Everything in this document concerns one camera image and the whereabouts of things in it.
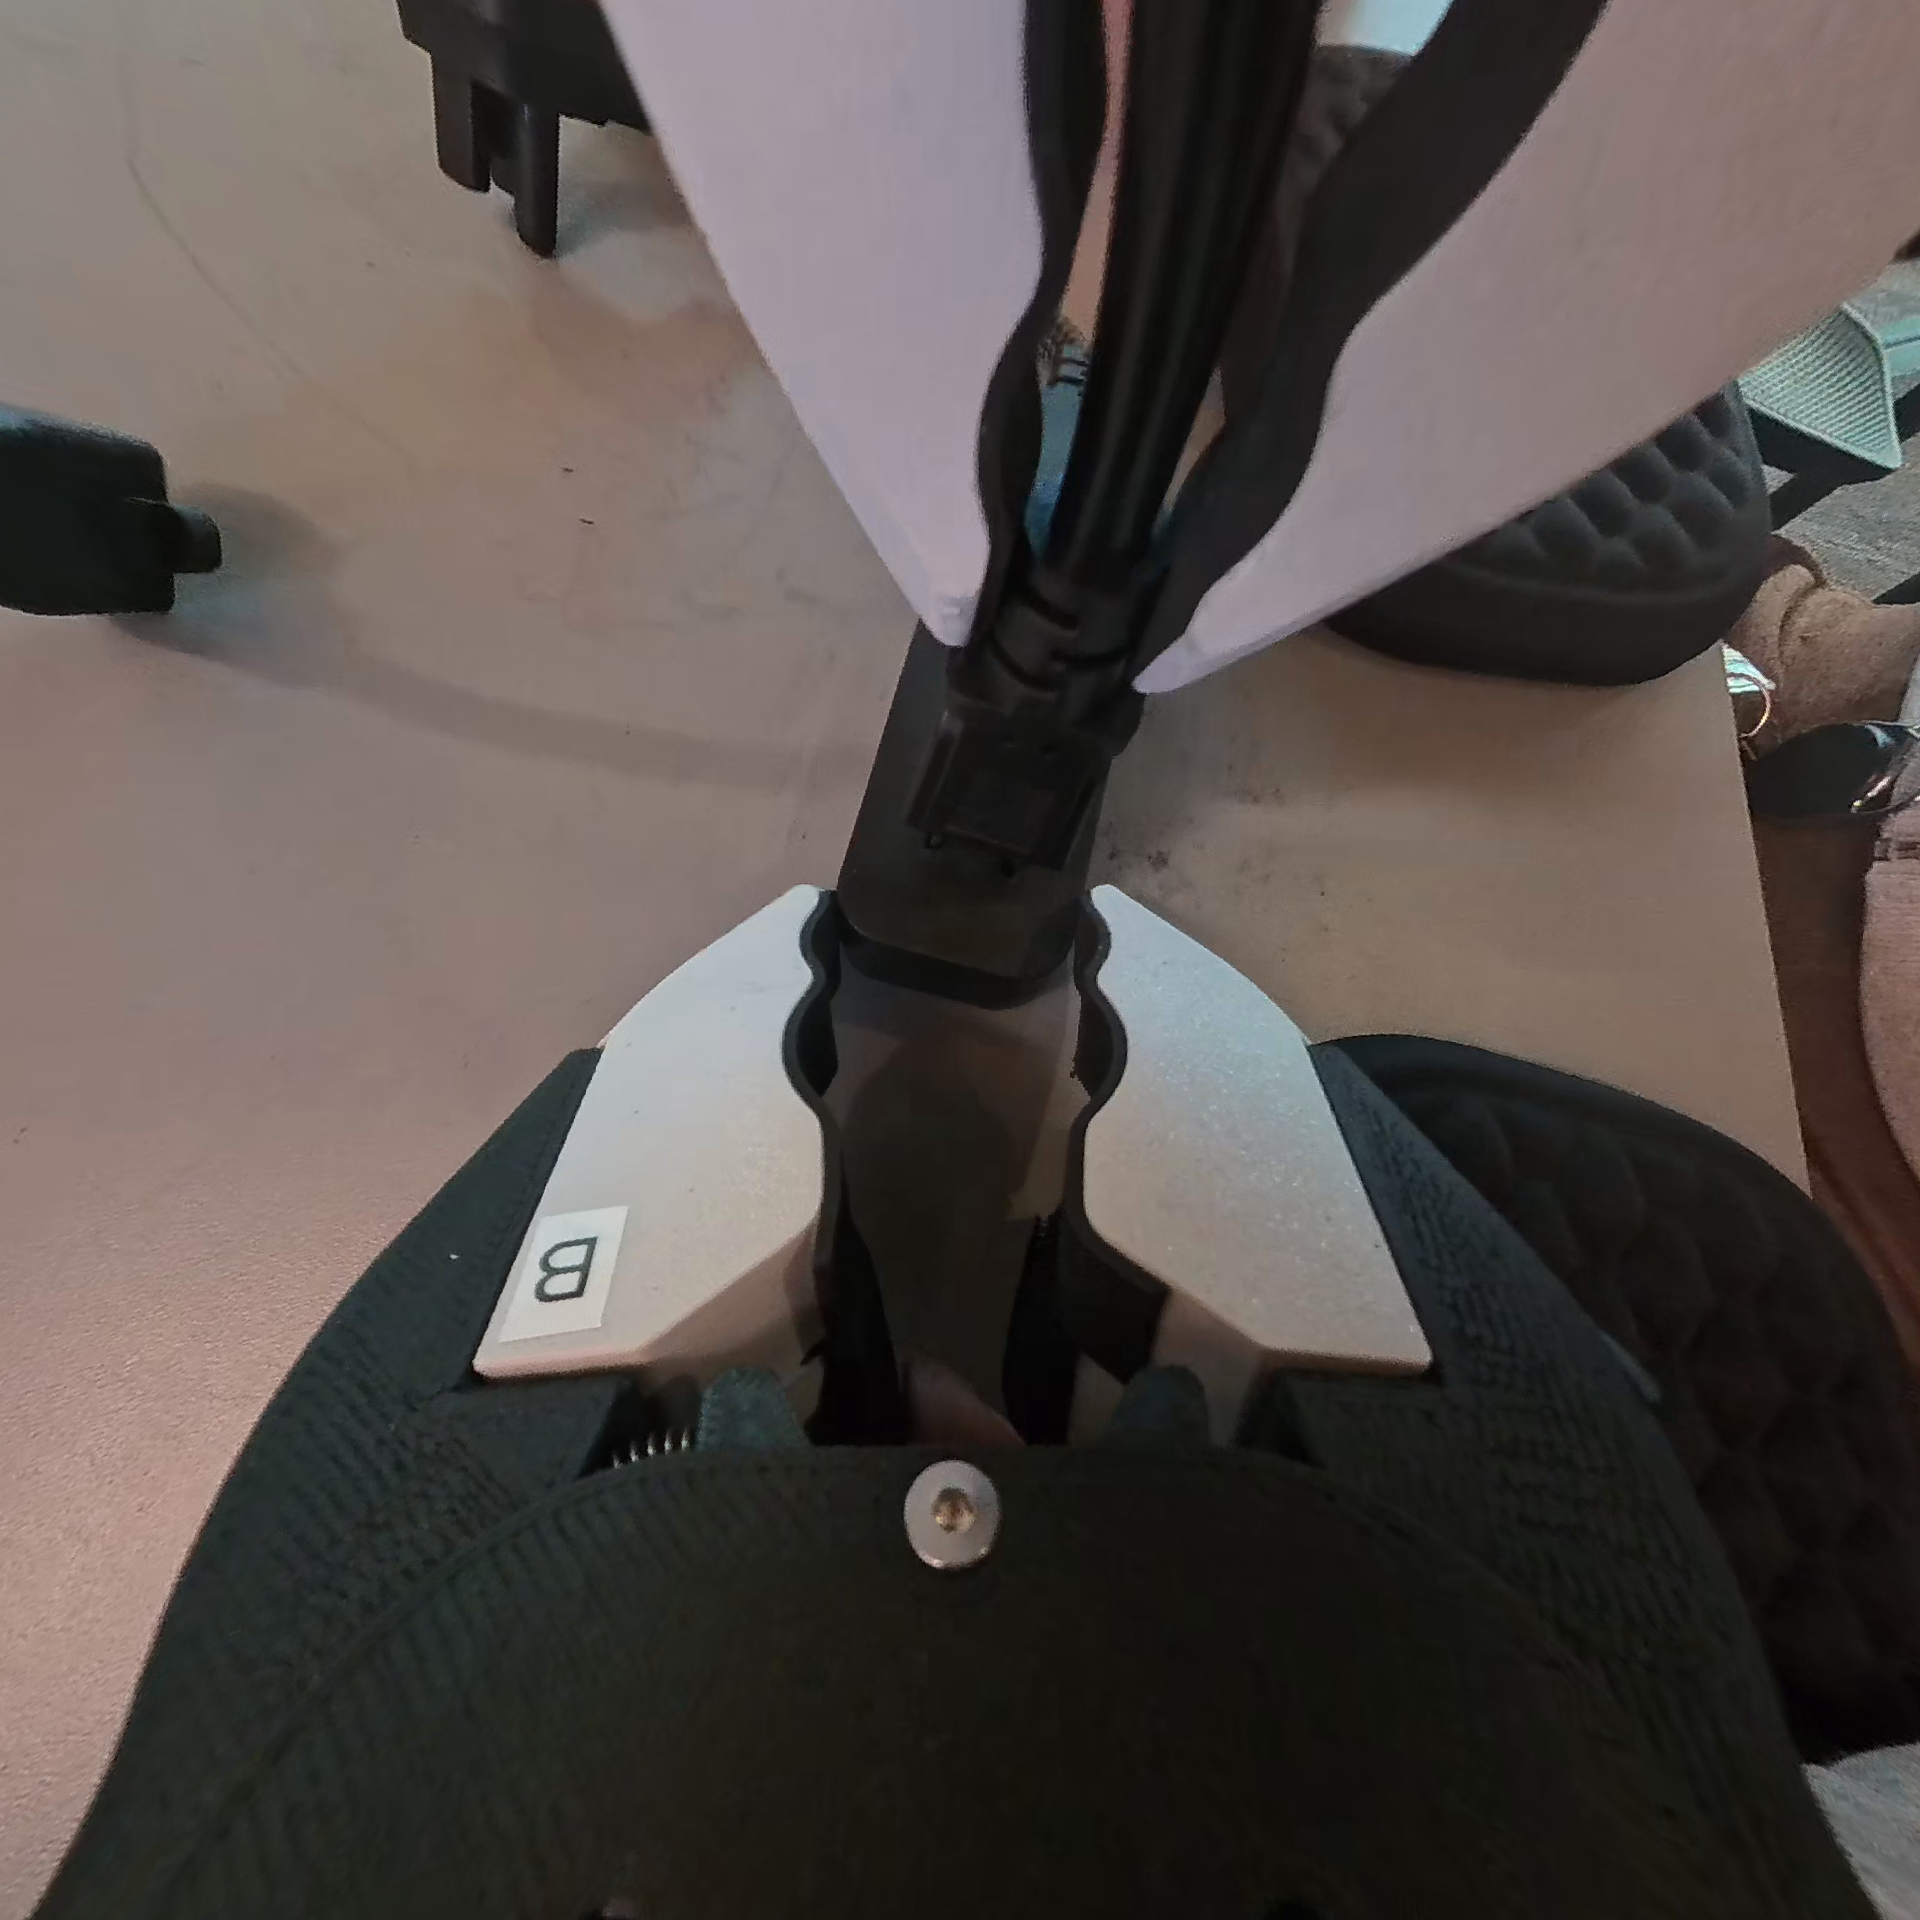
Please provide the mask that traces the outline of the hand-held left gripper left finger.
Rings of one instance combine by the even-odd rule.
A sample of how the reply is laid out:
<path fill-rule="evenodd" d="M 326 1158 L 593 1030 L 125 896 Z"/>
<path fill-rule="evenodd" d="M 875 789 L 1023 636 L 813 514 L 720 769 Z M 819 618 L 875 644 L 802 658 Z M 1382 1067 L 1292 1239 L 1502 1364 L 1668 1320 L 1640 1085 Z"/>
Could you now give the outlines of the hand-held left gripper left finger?
<path fill-rule="evenodd" d="M 841 921 L 798 883 L 606 1030 L 472 1370 L 643 1392 L 763 1367 L 826 1444 L 893 1444 L 902 1374 L 829 1113 Z"/>

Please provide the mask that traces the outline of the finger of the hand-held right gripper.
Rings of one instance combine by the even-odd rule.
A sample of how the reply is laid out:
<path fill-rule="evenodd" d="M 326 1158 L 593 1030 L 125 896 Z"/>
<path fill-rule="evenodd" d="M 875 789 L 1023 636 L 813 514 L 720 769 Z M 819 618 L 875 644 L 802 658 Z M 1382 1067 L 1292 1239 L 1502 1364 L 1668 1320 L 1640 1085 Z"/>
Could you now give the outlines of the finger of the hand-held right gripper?
<path fill-rule="evenodd" d="M 1912 229 L 1915 2 L 1454 2 L 1309 200 L 1138 692 L 1605 466 Z"/>
<path fill-rule="evenodd" d="M 1041 281 L 1024 2 L 603 2 L 757 351 L 921 622 L 987 585 L 979 418 Z"/>

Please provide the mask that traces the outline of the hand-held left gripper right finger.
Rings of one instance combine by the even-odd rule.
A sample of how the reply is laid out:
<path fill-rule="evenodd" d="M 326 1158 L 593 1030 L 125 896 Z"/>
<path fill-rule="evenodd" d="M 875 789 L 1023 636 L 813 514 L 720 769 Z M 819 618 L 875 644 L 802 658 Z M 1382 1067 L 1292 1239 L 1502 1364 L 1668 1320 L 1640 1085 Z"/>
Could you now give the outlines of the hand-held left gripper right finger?
<path fill-rule="evenodd" d="M 1299 1024 L 1112 883 L 1073 936 L 1085 1092 L 1011 1305 L 1011 1422 L 1085 1444 L 1146 1374 L 1234 1444 L 1283 1374 L 1418 1382 L 1434 1348 Z"/>

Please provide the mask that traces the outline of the black power strip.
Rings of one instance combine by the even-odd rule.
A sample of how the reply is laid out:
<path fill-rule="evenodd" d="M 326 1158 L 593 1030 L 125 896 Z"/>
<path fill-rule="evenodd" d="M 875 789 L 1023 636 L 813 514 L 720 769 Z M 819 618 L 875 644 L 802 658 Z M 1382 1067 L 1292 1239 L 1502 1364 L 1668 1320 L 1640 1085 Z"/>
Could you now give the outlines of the black power strip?
<path fill-rule="evenodd" d="M 841 957 L 868 978 L 1011 1009 L 1070 964 L 1107 772 L 1089 784 L 1062 866 L 915 825 L 908 806 L 942 717 L 946 657 L 915 628 L 835 878 Z"/>

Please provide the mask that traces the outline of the black braided cord plug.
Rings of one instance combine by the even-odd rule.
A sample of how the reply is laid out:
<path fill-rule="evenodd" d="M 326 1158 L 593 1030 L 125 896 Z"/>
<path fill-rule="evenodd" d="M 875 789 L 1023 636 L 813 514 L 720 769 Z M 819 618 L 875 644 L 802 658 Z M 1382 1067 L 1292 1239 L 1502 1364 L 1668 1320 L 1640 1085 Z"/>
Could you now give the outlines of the black braided cord plug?
<path fill-rule="evenodd" d="M 562 125 L 650 131 L 599 2 L 397 2 L 430 62 L 437 165 L 467 193 L 503 190 L 516 234 L 558 250 Z"/>

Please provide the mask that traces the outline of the person's left hand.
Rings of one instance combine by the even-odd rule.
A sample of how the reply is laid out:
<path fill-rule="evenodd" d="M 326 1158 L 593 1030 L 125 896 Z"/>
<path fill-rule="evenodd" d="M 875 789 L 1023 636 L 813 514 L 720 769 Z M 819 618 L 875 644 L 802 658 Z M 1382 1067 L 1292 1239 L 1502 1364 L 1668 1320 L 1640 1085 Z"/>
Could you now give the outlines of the person's left hand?
<path fill-rule="evenodd" d="M 946 1454 L 1023 1446 L 1011 1420 L 989 1405 L 973 1382 L 930 1356 L 905 1356 L 902 1394 L 908 1438 Z"/>

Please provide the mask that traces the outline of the pale green ribbed mat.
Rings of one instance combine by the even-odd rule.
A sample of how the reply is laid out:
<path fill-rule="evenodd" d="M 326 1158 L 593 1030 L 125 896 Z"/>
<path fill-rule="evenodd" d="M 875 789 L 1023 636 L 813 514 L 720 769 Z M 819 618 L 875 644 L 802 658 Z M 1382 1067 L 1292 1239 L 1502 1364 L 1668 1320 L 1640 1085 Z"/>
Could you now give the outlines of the pale green ribbed mat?
<path fill-rule="evenodd" d="M 1898 474 L 1915 440 L 1915 241 L 1740 376 L 1740 397 L 1764 466 L 1831 485 Z"/>

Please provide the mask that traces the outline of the black textured block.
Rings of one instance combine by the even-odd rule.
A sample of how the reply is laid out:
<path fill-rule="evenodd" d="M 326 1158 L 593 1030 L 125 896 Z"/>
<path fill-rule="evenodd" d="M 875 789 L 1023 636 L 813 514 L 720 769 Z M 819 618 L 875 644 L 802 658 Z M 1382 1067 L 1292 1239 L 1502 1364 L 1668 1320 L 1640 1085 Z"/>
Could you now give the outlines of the black textured block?
<path fill-rule="evenodd" d="M 154 443 L 3 407 L 3 608 L 35 618 L 172 609 L 222 567 L 222 531 L 171 500 Z"/>

